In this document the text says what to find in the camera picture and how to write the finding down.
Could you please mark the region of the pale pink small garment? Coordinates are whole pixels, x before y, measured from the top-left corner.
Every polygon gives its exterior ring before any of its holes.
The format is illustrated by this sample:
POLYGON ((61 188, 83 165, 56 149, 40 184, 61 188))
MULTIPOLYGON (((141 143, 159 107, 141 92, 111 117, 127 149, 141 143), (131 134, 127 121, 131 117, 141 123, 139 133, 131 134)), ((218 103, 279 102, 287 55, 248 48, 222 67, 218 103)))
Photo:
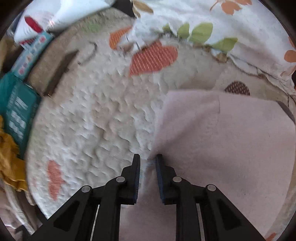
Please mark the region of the pale pink small garment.
POLYGON ((295 165, 295 118, 279 101, 217 91, 170 91, 157 113, 137 204, 122 210, 120 240, 174 240, 176 210, 159 196, 154 157, 178 176, 214 184, 267 240, 295 165))

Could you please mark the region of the yellow cloth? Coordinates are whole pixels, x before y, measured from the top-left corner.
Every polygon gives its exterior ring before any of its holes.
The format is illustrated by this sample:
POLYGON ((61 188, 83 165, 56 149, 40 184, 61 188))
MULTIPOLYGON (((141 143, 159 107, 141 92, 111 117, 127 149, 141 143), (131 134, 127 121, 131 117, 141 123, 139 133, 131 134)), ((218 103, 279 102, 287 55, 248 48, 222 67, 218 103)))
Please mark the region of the yellow cloth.
POLYGON ((2 180, 17 191, 28 191, 25 161, 18 157, 19 147, 15 143, 13 137, 4 131, 4 119, 2 116, 0 137, 0 166, 2 180))

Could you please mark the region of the white heart-patterned quilt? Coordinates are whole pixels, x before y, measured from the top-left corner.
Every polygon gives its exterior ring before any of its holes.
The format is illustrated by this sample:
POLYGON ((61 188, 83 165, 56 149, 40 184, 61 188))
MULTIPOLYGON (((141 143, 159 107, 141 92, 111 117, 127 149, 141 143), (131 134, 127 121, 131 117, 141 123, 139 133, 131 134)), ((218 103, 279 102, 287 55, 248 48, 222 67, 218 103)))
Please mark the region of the white heart-patterned quilt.
POLYGON ((116 31, 132 19, 114 9, 91 16, 55 39, 30 76, 43 92, 42 76, 72 51, 69 71, 52 97, 44 97, 28 143, 28 198, 50 217, 80 187, 117 176, 135 153, 144 166, 152 147, 154 118, 168 91, 221 90, 233 81, 253 97, 277 100, 295 112, 295 101, 265 77, 248 75, 231 60, 163 37, 159 50, 176 60, 160 71, 130 75, 132 57, 110 48, 116 31))

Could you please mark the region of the teal cardboard box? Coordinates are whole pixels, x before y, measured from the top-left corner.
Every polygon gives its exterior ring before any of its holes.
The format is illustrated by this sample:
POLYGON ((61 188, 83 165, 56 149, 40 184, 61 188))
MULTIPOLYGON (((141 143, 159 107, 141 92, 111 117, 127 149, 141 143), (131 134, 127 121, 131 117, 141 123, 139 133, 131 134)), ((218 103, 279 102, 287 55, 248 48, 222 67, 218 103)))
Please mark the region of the teal cardboard box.
POLYGON ((19 157, 25 155, 35 114, 41 96, 30 85, 6 73, 1 78, 1 116, 4 131, 11 135, 19 147, 19 157))

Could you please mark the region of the dark brown flat stick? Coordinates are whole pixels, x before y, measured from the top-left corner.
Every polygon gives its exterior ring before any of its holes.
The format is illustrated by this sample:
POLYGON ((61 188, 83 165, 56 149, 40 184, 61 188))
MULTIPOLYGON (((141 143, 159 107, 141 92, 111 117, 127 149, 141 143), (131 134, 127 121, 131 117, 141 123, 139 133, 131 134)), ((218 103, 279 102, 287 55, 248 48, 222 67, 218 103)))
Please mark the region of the dark brown flat stick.
POLYGON ((58 86, 62 76, 64 73, 68 72, 68 66, 72 62, 72 60, 76 57, 79 53, 79 50, 71 51, 67 53, 63 59, 60 61, 55 73, 53 74, 52 78, 50 79, 45 91, 43 92, 43 96, 52 97, 55 92, 56 87, 58 86))

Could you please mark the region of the light blue patterned box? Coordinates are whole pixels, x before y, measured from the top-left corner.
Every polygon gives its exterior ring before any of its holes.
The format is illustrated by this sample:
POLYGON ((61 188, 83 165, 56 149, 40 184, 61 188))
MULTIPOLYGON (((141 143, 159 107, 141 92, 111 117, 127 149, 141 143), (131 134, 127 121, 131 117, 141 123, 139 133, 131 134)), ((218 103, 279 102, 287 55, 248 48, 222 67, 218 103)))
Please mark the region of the light blue patterned box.
POLYGON ((12 66, 11 72, 17 78, 25 80, 39 56, 53 39, 54 36, 52 34, 43 31, 38 33, 35 38, 23 41, 22 47, 24 47, 24 50, 12 66))

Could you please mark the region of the white floral pillow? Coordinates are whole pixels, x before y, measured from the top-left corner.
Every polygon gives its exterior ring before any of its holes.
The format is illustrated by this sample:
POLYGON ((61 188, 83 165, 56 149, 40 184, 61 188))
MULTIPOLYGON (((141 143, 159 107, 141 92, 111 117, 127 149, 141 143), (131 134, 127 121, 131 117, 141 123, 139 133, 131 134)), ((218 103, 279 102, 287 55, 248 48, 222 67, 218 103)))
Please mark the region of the white floral pillow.
POLYGON ((243 72, 265 75, 280 89, 295 84, 295 45, 275 15, 259 1, 133 1, 132 28, 118 46, 135 53, 163 34, 214 56, 229 57, 243 72))

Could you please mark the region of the white printed bag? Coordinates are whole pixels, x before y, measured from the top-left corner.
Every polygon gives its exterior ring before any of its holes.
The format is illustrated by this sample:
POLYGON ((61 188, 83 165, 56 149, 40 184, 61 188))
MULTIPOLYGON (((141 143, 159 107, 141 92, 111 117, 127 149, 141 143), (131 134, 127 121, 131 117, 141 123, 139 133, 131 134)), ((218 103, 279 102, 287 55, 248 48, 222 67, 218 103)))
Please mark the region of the white printed bag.
POLYGON ((17 24, 14 41, 33 39, 38 32, 65 30, 80 19, 110 8, 115 1, 60 0, 32 1, 17 24))

